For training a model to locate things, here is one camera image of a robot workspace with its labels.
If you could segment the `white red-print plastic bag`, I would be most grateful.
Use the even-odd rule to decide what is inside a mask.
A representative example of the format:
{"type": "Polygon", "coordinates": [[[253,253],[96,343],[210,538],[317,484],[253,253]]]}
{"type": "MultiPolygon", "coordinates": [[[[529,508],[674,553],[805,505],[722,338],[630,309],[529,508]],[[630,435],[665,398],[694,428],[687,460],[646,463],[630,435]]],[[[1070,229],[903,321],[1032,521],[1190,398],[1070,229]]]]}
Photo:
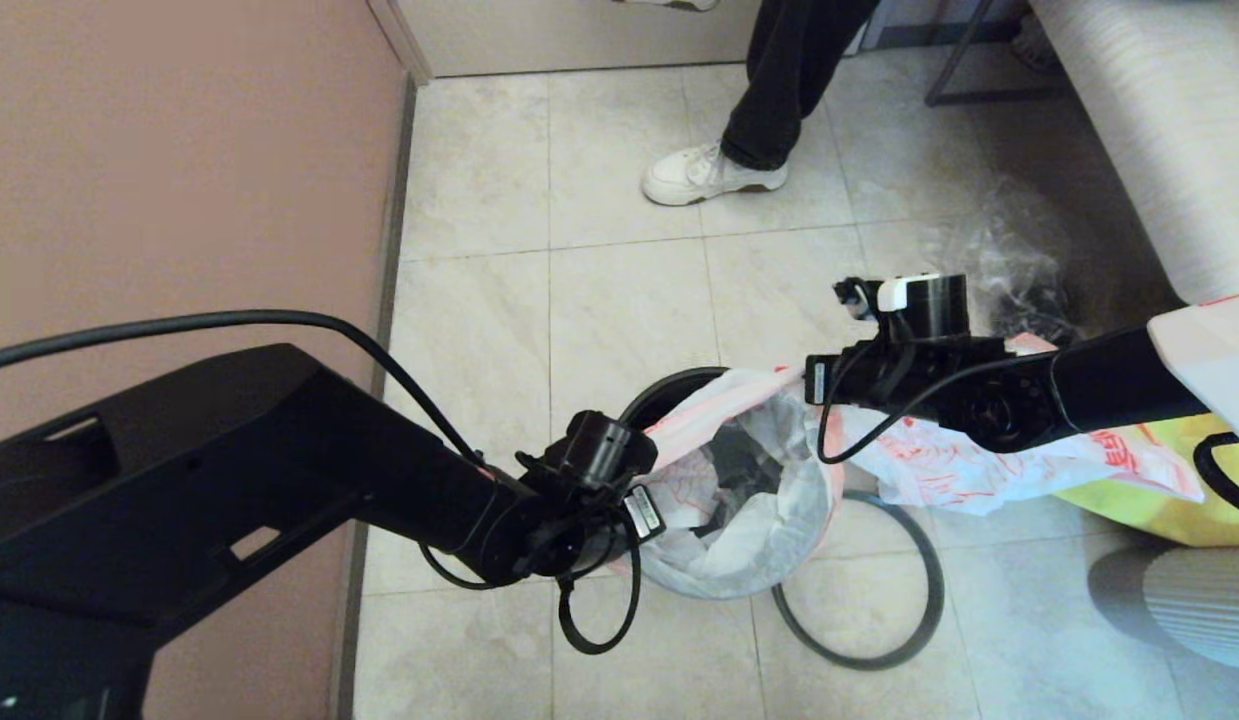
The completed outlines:
{"type": "Polygon", "coordinates": [[[819,418],[799,369],[729,369],[643,430],[668,529],[642,544],[642,577],[693,600],[784,582],[825,542],[846,473],[817,457],[819,418]]]}

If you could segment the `black round trash bin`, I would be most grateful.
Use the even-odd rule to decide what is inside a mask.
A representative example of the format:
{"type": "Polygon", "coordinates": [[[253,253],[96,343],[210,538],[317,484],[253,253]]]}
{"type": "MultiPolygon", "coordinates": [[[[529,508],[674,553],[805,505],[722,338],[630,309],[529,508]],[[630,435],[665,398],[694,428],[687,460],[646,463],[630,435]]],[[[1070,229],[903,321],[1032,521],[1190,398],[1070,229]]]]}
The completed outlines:
{"type": "Polygon", "coordinates": [[[623,423],[624,428],[636,430],[654,428],[675,406],[686,402],[688,397],[693,397],[693,393],[700,392],[703,387],[727,372],[724,366],[698,366],[664,377],[652,383],[646,392],[641,392],[628,406],[624,406],[620,423],[623,423]]]}

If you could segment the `clear plastic bag with rubbish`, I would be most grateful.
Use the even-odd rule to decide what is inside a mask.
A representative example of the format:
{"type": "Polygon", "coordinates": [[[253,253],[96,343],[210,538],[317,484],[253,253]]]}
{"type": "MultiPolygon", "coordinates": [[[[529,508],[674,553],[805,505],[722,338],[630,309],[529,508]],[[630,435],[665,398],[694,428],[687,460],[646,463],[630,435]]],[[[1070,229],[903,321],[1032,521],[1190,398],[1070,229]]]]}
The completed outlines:
{"type": "Polygon", "coordinates": [[[999,176],[970,213],[927,235],[922,252],[940,273],[965,278],[975,335],[1027,333],[1063,347],[1104,328],[1080,252],[1092,237],[1032,183],[999,176]]]}

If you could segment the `round striped grey stool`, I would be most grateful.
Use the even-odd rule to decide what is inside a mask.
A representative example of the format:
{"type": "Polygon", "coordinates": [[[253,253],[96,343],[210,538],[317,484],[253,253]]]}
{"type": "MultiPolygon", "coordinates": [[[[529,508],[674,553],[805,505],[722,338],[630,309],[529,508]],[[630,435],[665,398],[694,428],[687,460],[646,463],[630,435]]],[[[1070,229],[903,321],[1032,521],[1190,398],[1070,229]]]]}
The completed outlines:
{"type": "Polygon", "coordinates": [[[1118,632],[1239,670],[1239,547],[1111,551],[1087,591],[1118,632]]]}

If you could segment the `beige striped sofa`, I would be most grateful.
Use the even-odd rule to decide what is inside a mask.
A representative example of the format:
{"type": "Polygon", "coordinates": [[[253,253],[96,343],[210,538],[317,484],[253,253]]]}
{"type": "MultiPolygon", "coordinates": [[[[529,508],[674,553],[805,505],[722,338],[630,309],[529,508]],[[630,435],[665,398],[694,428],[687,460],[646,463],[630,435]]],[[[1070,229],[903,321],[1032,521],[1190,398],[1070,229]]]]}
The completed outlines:
{"type": "Polygon", "coordinates": [[[1030,0],[1175,292],[1239,295],[1239,0],[1030,0]]]}

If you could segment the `yellow plastic bag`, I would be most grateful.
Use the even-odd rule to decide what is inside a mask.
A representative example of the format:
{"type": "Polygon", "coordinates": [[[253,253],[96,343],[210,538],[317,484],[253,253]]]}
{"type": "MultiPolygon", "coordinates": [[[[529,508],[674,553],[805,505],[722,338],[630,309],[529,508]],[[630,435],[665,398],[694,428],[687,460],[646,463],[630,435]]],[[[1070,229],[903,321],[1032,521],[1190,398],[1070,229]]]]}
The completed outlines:
{"type": "Polygon", "coordinates": [[[1063,490],[1054,497],[1186,547],[1239,547],[1239,511],[1201,480],[1192,457],[1204,439],[1230,430],[1213,414],[1099,430],[1092,437],[1101,442],[1106,461],[1121,473],[1063,490]],[[1171,488],[1194,485],[1203,498],[1194,502],[1132,482],[1132,475],[1166,480],[1168,470],[1178,473],[1171,488]]]}

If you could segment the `grey metal furniture leg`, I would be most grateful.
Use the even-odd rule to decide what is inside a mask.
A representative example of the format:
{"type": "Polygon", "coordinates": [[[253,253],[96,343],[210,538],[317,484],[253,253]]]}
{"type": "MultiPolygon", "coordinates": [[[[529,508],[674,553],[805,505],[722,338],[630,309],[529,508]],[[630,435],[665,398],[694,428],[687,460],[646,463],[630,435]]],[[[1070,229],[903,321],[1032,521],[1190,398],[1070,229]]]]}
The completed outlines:
{"type": "MultiPolygon", "coordinates": [[[[957,38],[957,45],[952,47],[952,55],[944,61],[938,77],[930,83],[926,92],[924,104],[927,108],[952,108],[978,104],[1004,104],[1004,102],[1043,102],[1067,95],[1070,87],[1063,81],[1052,86],[997,88],[997,90],[948,90],[952,86],[957,69],[965,59],[968,50],[971,50],[979,29],[990,12],[994,0],[979,0],[978,5],[966,20],[966,27],[961,29],[961,35],[957,38]]],[[[1054,47],[1044,32],[1044,24],[1036,19],[1036,14],[1030,10],[1017,20],[1016,31],[1009,37],[1009,55],[1032,73],[1047,77],[1061,78],[1064,74],[1062,61],[1054,53],[1054,47]]]]}

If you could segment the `white liner bag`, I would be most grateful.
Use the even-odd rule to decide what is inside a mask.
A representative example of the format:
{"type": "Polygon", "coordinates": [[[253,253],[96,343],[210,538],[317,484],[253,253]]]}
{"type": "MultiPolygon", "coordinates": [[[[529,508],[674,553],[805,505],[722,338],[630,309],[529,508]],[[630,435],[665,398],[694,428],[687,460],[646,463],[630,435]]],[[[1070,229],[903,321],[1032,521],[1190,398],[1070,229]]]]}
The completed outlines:
{"type": "Polygon", "coordinates": [[[847,459],[878,480],[895,506],[987,516],[1006,503],[1040,498],[1099,480],[1201,503],[1194,466],[1160,442],[1149,425],[1058,439],[1017,454],[994,454],[934,421],[906,416],[847,459]]]}

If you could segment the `person's leg dark trousers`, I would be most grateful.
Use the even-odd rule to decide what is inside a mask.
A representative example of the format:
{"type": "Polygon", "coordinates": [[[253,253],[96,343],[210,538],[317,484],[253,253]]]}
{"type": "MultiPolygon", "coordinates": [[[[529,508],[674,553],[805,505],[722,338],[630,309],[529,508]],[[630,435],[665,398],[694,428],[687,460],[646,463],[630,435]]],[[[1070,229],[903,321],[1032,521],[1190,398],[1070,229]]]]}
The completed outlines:
{"type": "Polygon", "coordinates": [[[762,0],[746,58],[748,86],[721,133],[743,169],[782,169],[881,0],[762,0]]]}

